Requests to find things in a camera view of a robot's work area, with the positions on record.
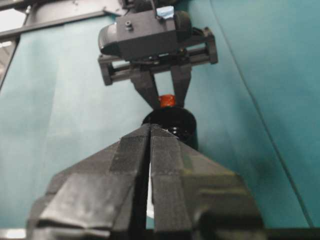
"screw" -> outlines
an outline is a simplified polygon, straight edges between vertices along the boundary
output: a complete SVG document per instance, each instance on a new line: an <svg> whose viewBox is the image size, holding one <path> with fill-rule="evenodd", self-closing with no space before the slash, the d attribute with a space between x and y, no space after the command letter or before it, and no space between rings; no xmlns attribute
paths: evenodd
<svg viewBox="0 0 320 240"><path fill-rule="evenodd" d="M124 25L125 29L127 29L128 31L131 31L133 29L131 21L126 21Z"/></svg>

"orange bottle cap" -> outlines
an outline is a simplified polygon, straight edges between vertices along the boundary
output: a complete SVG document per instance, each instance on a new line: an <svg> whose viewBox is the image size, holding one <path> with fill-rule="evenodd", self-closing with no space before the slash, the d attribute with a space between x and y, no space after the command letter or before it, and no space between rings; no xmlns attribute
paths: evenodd
<svg viewBox="0 0 320 240"><path fill-rule="evenodd" d="M161 108L173 107L174 105L176 105L176 98L174 95L171 95L171 94L160 96L159 101L160 101Z"/></svg>

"metal bar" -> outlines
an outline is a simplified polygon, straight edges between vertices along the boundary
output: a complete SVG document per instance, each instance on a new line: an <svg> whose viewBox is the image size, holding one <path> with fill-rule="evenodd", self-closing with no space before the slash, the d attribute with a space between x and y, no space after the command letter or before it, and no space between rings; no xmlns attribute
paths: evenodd
<svg viewBox="0 0 320 240"><path fill-rule="evenodd" d="M7 62L7 65L6 65L5 69L4 69L3 74L0 76L0 91L1 91L2 85L3 85L4 81L5 81L5 77L6 77L7 73L8 73L8 69L10 67L11 61L14 58L14 55L15 55L15 52L16 52L16 49L17 49L17 45L18 45L17 40L13 40L12 41L12 45L13 45L13 49L12 49L12 51L10 53L9 61Z"/></svg>
<svg viewBox="0 0 320 240"><path fill-rule="evenodd" d="M26 8L27 6L32 4L44 3L49 1L50 0L2 0L0 1L0 11L15 8Z"/></svg>
<svg viewBox="0 0 320 240"><path fill-rule="evenodd" d="M49 27L55 27L67 23L72 23L84 19L89 19L89 18L96 18L96 17L101 17L104 15L108 15L109 13L107 11L96 11L88 14L83 14L79 16L73 16L73 17L67 17L67 18L62 18L59 20L54 20L54 21L48 21L44 23L39 23L39 24L34 24L30 26L23 26L21 28L16 28L8 31L3 31L0 32L0 41L6 41L10 39L16 39L18 38L21 34L35 31L35 30L40 30L40 29L45 29Z"/></svg>

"metal rod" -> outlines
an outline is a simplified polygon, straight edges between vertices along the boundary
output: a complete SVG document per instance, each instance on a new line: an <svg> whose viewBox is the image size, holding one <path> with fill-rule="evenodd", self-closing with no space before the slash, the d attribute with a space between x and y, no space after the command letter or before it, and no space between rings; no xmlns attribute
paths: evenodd
<svg viewBox="0 0 320 240"><path fill-rule="evenodd" d="M0 40L1 41L11 40L11 39L18 38L23 33L31 32L31 31L35 31L35 30L40 30L40 29L45 29L48 27L59 26L59 25L63 25L66 23L72 23L72 22L76 22L79 20L100 17L100 16L104 16L104 15L108 15L108 14L109 13L106 11L96 11L96 12L83 14L83 15L79 15L79 16L62 18L59 20L38 23L38 24L30 25L30 26L23 26L20 28L0 32Z"/></svg>
<svg viewBox="0 0 320 240"><path fill-rule="evenodd" d="M150 0L150 2L151 2L152 9L153 9L153 12L154 12L154 17L157 18L157 17L158 17L158 14L157 14L157 9L156 9L156 5L155 5L155 1L154 1L154 0Z"/></svg>
<svg viewBox="0 0 320 240"><path fill-rule="evenodd" d="M15 8L26 8L29 5L43 2L50 2L53 0L1 0L0 11Z"/></svg>

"teal backdrop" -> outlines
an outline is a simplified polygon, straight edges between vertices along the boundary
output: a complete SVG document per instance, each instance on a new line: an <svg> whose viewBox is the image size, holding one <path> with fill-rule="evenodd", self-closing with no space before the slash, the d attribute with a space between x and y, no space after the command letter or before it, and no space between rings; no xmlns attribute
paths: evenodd
<svg viewBox="0 0 320 240"><path fill-rule="evenodd" d="M199 151L244 178L267 227L320 227L320 1L181 1L219 56L193 68L186 97ZM21 36L0 91L0 228L23 227L55 173L151 111L129 80L103 84L97 38L113 21ZM173 93L169 73L156 82Z"/></svg>

